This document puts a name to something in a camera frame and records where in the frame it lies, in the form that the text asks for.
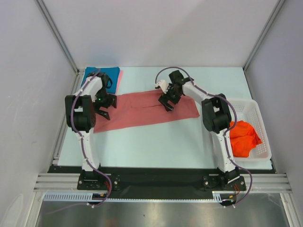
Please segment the salmon pink t shirt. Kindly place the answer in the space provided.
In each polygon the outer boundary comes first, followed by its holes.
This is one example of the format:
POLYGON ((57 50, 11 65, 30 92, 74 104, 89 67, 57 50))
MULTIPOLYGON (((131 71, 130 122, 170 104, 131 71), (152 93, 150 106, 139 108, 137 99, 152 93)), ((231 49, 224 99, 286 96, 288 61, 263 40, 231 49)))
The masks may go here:
POLYGON ((173 111, 166 111, 158 101, 160 90, 128 93, 117 96, 117 108, 109 107, 110 120, 96 115, 94 133, 130 127, 153 125, 171 121, 197 118, 200 116, 195 101, 181 97, 173 111))

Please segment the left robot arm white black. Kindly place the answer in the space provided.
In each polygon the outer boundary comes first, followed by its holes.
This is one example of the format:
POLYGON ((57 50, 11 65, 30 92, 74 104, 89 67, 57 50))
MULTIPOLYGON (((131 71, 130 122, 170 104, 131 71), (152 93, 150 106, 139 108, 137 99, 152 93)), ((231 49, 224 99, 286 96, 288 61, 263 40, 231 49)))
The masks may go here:
POLYGON ((92 134, 97 115, 110 120, 109 113, 102 108, 117 108, 117 96, 107 92, 112 85, 112 79, 106 73, 94 70, 85 78, 78 91, 64 99, 66 123, 79 141, 82 170, 85 172, 101 173, 92 134))

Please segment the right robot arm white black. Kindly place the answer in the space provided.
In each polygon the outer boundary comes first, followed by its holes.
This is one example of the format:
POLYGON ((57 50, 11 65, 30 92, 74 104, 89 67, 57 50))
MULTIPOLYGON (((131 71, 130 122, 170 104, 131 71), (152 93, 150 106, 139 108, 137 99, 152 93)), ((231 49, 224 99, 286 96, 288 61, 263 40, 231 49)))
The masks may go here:
POLYGON ((220 171, 218 184, 224 190, 231 189, 236 180, 239 179, 239 167, 235 164, 230 142, 230 130, 232 115, 237 120, 236 112, 225 95, 213 95, 196 85, 194 80, 181 72, 184 70, 176 67, 176 70, 169 74, 170 82, 155 79, 155 88, 162 91, 158 101, 166 111, 173 111, 182 96, 188 96, 201 105, 202 122, 207 131, 210 132, 214 142, 214 155, 217 167, 220 171))

